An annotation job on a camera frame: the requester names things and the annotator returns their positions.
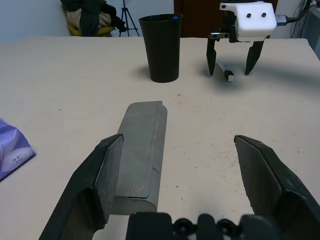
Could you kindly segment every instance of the stitching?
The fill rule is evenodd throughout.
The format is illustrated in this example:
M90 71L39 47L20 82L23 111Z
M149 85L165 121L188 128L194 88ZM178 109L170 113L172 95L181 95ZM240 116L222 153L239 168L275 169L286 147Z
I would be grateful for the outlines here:
M150 162L151 148L152 148L152 144L153 144L153 142L154 142L154 135L155 135L155 128L156 128L158 108L159 108L159 107L157 106L156 112L155 112L155 120L154 120L154 124L153 124L153 132L152 132L151 144L150 144L150 149L149 149L148 162L147 162L147 164L146 164L146 172L145 172L145 176L144 176L143 186L142 186L140 189L136 189L136 190L120 190L121 192L139 192L139 191L141 191L141 190L145 187L145 185L146 185L147 174L148 174L148 167L149 167L149 162Z

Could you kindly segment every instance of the gray fabric case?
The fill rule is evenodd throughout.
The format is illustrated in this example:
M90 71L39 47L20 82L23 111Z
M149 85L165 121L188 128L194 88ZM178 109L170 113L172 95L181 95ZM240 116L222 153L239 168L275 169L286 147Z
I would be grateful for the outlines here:
M124 142L111 214L157 211L167 115L162 101L136 102L126 110L118 131Z

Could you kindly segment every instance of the tabletop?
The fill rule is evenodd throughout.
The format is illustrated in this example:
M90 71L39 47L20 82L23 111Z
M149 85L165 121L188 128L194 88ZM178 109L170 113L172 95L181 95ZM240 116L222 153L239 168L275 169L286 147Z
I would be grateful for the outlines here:
M168 110L158 211L194 223L201 213L238 223L252 214L235 135L262 141L320 203L320 61L305 39L267 39L249 76L250 43L216 44L234 72L210 76L207 40L183 38L179 78L150 80L143 38L31 37L0 45L0 117L37 153L0 182L0 239L34 240L68 180L134 102ZM95 240L124 240L112 215Z

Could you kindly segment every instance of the chair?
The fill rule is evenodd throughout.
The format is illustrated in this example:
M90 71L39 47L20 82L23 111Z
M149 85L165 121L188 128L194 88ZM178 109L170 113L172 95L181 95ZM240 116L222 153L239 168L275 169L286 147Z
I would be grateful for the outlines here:
M78 36L78 37L82 36L81 30L73 27L68 20L66 20L66 25L67 25L68 29L70 30L70 32L74 36ZM94 36L95 37L110 37L111 36L110 33L113 30L115 30L115 28L113 26L103 26L103 27L99 28L97 31L95 31Z

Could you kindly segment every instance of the black plastic cup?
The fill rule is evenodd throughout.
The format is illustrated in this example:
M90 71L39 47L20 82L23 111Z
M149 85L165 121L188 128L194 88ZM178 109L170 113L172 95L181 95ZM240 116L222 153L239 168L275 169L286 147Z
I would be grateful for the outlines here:
M139 19L151 80L169 83L179 77L181 14L161 14Z

